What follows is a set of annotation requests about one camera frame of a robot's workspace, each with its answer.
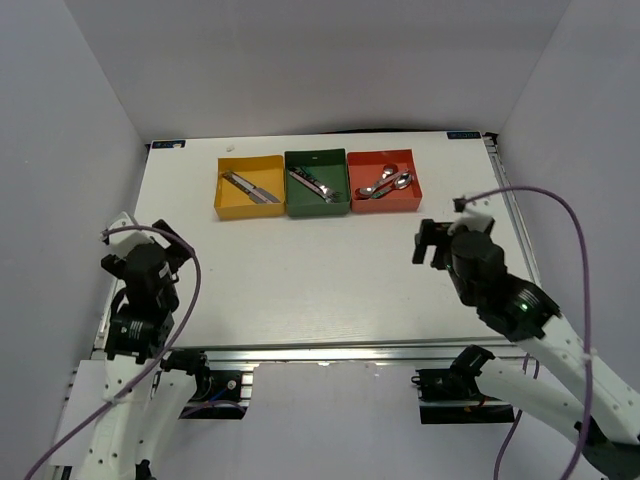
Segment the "teal handled spoon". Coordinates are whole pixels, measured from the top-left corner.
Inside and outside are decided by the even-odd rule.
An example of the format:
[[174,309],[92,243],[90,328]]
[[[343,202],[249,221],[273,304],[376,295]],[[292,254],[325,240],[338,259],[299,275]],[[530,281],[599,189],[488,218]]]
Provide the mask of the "teal handled spoon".
[[380,199],[393,191],[407,188],[413,181],[413,175],[409,172],[402,173],[389,185],[377,190],[372,194],[371,199]]

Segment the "pink handled spoon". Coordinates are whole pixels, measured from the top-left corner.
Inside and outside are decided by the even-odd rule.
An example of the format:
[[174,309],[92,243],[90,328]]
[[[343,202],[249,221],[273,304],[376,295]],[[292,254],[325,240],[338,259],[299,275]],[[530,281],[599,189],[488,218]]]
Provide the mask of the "pink handled spoon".
[[371,186],[360,187],[360,188],[356,189],[354,194],[359,199],[368,199],[374,193],[376,193],[377,191],[381,190],[383,187],[386,187],[389,184],[390,184],[390,181],[376,182]]

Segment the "teal handled knife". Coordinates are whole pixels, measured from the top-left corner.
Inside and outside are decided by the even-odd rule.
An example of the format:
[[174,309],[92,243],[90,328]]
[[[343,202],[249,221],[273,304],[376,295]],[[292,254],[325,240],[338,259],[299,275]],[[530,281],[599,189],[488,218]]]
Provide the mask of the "teal handled knife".
[[230,182],[233,186],[242,191],[251,201],[256,204],[266,204],[268,200],[261,194],[258,193],[257,190],[253,187],[248,187],[244,181],[238,179],[238,177],[233,173],[225,173],[222,177]]

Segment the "pink handled knife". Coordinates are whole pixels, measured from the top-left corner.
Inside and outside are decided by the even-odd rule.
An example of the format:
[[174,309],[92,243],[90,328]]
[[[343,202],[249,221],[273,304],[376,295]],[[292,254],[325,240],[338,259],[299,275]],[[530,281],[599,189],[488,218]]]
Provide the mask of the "pink handled knife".
[[252,192],[258,196],[259,198],[261,198],[265,203],[280,203],[280,200],[273,194],[271,194],[270,192],[262,189],[262,188],[255,188],[252,190]]

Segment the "teal handled fork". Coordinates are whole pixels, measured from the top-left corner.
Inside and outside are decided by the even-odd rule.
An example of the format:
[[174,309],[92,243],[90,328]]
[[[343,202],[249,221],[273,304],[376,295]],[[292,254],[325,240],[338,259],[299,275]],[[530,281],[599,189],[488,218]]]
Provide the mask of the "teal handled fork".
[[315,185],[316,187],[319,187],[321,185],[321,181],[305,167],[294,167],[293,172],[308,183]]

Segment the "black patterned handle knife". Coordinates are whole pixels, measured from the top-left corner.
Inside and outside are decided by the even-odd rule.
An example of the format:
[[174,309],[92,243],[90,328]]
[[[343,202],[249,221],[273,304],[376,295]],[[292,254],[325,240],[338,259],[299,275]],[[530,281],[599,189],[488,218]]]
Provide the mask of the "black patterned handle knife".
[[249,180],[245,179],[244,177],[240,176],[239,174],[237,174],[237,173],[236,173],[236,172],[234,172],[234,171],[227,170],[227,171],[225,171],[223,174],[225,174],[225,173],[231,173],[231,172],[233,172],[233,173],[238,177],[238,179],[239,179],[239,180],[244,181],[248,187],[261,188],[261,187],[256,186],[255,184],[251,183]]

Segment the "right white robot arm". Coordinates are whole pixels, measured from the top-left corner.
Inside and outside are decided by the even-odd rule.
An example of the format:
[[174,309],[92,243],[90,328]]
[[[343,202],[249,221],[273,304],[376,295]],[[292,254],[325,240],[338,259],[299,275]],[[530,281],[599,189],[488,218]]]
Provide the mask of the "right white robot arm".
[[439,375],[412,379],[422,400],[499,399],[563,435],[607,479],[639,476],[639,394],[600,358],[539,286],[509,273],[490,228],[471,230],[426,219],[412,261],[435,250],[432,268],[449,274],[461,303],[490,329],[537,360],[562,385],[538,384],[478,345],[466,347]]

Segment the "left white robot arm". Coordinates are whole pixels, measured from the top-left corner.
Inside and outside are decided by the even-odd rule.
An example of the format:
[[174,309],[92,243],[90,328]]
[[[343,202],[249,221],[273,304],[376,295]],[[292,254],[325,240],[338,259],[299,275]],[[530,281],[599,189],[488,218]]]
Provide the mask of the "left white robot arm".
[[203,354],[169,349],[178,271],[193,254],[166,222],[142,229],[127,213],[111,222],[103,241],[110,252],[101,266],[123,286],[110,306],[104,408],[74,476],[151,479],[183,409],[211,387]]

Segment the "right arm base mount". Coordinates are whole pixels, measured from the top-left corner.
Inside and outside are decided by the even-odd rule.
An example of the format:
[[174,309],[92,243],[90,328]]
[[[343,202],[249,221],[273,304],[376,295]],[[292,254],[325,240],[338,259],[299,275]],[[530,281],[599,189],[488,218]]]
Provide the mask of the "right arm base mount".
[[466,347],[446,369],[425,368],[411,377],[417,388],[423,425],[510,424],[513,407],[484,395],[476,379],[496,357],[477,345]]

